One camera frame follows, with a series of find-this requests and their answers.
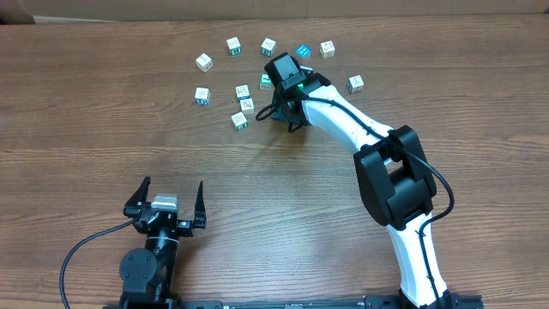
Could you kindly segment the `block yellow O side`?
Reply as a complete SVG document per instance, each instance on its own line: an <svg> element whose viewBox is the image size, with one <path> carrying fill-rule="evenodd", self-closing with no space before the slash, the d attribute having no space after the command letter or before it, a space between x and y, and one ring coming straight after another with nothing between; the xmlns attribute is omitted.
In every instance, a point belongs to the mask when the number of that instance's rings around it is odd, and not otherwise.
<svg viewBox="0 0 549 309"><path fill-rule="evenodd" d="M320 54L322 58L331 58L335 55L334 43L329 40L320 44Z"/></svg>

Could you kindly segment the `block plain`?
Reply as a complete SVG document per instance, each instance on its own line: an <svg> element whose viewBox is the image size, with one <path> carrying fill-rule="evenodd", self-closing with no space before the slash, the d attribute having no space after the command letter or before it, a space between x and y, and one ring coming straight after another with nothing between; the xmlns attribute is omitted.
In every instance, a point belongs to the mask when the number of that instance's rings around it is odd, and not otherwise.
<svg viewBox="0 0 549 309"><path fill-rule="evenodd" d="M203 53L196 59L196 65L202 72L208 72L213 68L213 60L206 53Z"/></svg>
<svg viewBox="0 0 549 309"><path fill-rule="evenodd" d="M241 112L244 115L250 115L255 112L254 102L252 98L242 99L240 102Z"/></svg>

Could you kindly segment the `block green J side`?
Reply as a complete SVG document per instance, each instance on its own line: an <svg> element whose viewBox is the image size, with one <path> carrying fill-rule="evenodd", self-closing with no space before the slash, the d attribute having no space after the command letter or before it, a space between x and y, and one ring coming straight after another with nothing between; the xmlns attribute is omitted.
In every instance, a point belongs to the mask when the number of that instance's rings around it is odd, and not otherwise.
<svg viewBox="0 0 549 309"><path fill-rule="evenodd" d="M265 38L261 44L261 54L271 58L276 49L276 42L270 38Z"/></svg>

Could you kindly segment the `block top left plain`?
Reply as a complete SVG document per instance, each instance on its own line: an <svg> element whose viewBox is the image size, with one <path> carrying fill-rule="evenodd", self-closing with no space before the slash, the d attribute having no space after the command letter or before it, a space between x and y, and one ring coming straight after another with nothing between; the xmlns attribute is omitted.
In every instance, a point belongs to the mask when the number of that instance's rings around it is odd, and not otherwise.
<svg viewBox="0 0 549 309"><path fill-rule="evenodd" d="M208 72L213 68L213 60L206 53L203 53L196 59L196 65L202 72Z"/></svg>

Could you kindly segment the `block blue D side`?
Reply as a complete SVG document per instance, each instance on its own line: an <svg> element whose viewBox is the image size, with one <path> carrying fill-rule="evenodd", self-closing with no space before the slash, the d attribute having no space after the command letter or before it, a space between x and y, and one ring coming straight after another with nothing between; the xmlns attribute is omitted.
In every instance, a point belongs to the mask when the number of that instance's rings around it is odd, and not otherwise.
<svg viewBox="0 0 549 309"><path fill-rule="evenodd" d="M195 101L199 105L208 105L210 102L210 90L208 88L196 88Z"/></svg>

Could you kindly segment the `block plain centre lower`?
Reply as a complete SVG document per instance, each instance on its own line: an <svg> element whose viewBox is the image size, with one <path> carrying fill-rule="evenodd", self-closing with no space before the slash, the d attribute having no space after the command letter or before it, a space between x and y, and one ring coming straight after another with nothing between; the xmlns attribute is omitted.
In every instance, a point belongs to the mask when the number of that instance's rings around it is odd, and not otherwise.
<svg viewBox="0 0 549 309"><path fill-rule="evenodd" d="M240 102L241 112L244 115L250 115L255 112L254 102L252 98L242 99Z"/></svg>

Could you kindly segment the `green top L block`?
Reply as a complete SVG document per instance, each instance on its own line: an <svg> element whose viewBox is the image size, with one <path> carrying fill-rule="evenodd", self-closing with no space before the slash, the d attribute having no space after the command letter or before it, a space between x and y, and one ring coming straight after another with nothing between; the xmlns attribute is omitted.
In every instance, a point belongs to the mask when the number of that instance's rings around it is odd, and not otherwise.
<svg viewBox="0 0 549 309"><path fill-rule="evenodd" d="M273 89L273 84L267 73L261 74L259 88L261 90L268 90L268 91Z"/></svg>

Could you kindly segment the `cardboard backdrop wall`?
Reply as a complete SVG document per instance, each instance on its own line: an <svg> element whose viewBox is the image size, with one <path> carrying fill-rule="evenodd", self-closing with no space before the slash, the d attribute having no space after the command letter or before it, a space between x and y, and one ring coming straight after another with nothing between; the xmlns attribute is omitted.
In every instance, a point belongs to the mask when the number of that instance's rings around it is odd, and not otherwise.
<svg viewBox="0 0 549 309"><path fill-rule="evenodd" d="M1 0L1 21L194 21L541 14L548 0Z"/></svg>

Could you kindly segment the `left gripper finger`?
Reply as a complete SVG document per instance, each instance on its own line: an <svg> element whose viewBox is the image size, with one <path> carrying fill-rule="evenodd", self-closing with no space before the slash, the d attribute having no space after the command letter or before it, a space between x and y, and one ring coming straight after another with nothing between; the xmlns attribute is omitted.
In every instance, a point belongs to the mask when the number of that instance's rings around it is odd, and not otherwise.
<svg viewBox="0 0 549 309"><path fill-rule="evenodd" d="M203 182L201 181L196 194L194 208L193 228L205 228L207 225L207 214L203 200Z"/></svg>
<svg viewBox="0 0 549 309"><path fill-rule="evenodd" d="M125 216L139 216L145 208L150 206L148 201L148 188L151 183L151 178L146 176L141 182L138 189L125 203L123 214Z"/></svg>

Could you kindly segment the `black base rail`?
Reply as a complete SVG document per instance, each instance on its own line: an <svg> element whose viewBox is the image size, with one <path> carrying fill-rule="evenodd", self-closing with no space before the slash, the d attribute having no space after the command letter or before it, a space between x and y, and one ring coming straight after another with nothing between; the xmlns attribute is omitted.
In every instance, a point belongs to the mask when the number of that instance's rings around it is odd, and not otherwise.
<svg viewBox="0 0 549 309"><path fill-rule="evenodd" d="M181 301L167 303L124 302L107 308L138 309L399 309L413 308L403 296L365 296L362 299L345 300L286 300L222 302L220 300Z"/></svg>

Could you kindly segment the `block blue T side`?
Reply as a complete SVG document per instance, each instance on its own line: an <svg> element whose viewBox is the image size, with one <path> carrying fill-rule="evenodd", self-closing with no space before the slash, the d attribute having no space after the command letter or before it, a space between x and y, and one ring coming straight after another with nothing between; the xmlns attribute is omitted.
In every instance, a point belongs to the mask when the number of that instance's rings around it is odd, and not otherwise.
<svg viewBox="0 0 549 309"><path fill-rule="evenodd" d="M351 76L347 79L347 88L350 94L360 92L364 88L364 81L361 75Z"/></svg>

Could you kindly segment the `block blue side centre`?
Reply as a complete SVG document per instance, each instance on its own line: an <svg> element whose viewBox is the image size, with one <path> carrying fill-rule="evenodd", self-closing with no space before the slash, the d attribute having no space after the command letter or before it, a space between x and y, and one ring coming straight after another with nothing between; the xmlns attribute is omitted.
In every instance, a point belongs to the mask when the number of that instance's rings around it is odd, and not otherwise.
<svg viewBox="0 0 549 309"><path fill-rule="evenodd" d="M235 88L235 93L238 102L241 100L246 100L250 98L250 90L247 85L240 85Z"/></svg>

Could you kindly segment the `blue top block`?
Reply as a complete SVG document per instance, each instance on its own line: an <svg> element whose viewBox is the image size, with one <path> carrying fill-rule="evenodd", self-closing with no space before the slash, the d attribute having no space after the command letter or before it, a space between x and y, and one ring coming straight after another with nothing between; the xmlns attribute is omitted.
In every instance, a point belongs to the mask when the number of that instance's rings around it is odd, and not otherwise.
<svg viewBox="0 0 549 309"><path fill-rule="evenodd" d="M296 49L296 55L300 59L309 59L311 57L311 49L307 45L300 45Z"/></svg>

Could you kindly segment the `block green R side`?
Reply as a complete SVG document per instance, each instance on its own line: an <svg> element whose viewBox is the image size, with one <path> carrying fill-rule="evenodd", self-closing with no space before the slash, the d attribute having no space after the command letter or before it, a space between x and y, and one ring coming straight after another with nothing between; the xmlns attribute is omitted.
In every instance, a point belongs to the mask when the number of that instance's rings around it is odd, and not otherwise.
<svg viewBox="0 0 549 309"><path fill-rule="evenodd" d="M228 39L226 43L231 56L236 56L242 53L242 47L237 37Z"/></svg>

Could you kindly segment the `block green F side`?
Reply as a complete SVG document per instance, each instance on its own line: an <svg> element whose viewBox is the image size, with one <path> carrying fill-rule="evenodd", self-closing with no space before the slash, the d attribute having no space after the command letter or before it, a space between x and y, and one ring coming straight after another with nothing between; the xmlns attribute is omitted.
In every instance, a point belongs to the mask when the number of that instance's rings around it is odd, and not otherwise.
<svg viewBox="0 0 549 309"><path fill-rule="evenodd" d="M241 131L248 127L246 116L242 112L237 112L231 116L232 124L236 131Z"/></svg>

